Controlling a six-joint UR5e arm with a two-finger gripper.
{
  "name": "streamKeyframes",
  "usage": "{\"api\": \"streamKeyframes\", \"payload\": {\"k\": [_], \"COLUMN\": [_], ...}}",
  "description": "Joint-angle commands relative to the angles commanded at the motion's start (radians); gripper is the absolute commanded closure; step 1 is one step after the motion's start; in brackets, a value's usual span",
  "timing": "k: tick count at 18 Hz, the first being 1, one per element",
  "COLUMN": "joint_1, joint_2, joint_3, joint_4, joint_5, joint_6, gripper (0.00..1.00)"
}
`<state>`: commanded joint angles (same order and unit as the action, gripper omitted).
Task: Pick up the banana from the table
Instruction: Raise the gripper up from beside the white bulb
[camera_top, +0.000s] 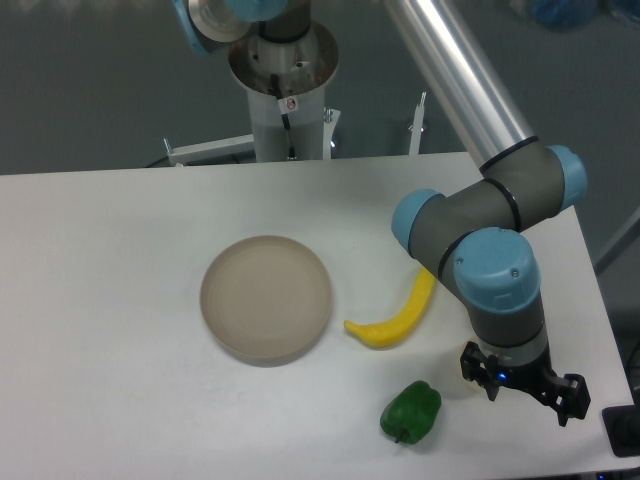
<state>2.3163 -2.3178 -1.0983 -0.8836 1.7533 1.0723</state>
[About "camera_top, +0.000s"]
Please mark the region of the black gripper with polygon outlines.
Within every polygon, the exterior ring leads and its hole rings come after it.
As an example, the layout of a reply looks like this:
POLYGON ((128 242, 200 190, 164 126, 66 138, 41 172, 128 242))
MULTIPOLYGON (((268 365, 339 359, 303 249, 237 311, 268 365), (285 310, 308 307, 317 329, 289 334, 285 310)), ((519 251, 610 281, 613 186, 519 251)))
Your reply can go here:
POLYGON ((584 420, 591 404, 585 378, 579 374, 555 375, 547 339, 532 340, 516 347, 480 346, 468 341, 460 356, 465 380, 475 382, 495 401, 501 387, 539 395, 538 401, 556 412, 558 424, 584 420))

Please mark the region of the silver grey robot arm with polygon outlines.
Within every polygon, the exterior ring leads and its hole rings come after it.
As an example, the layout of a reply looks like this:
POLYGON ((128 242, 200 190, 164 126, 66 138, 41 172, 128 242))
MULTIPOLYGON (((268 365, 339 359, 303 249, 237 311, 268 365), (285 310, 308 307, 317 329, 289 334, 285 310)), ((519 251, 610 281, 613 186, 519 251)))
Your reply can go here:
MULTIPOLYGON (((332 79, 338 49, 310 3, 177 1, 174 9, 189 45, 227 48, 236 81, 266 101, 250 111, 257 159, 319 158, 325 112, 310 96, 332 79)), ((389 1, 386 9, 481 173, 451 196, 408 194, 393 234, 465 306, 476 334, 460 357, 466 380, 489 398, 522 391, 560 424, 583 419, 588 387, 552 368, 540 272, 523 233, 584 197, 584 166, 570 149, 540 143, 451 2, 389 1)))

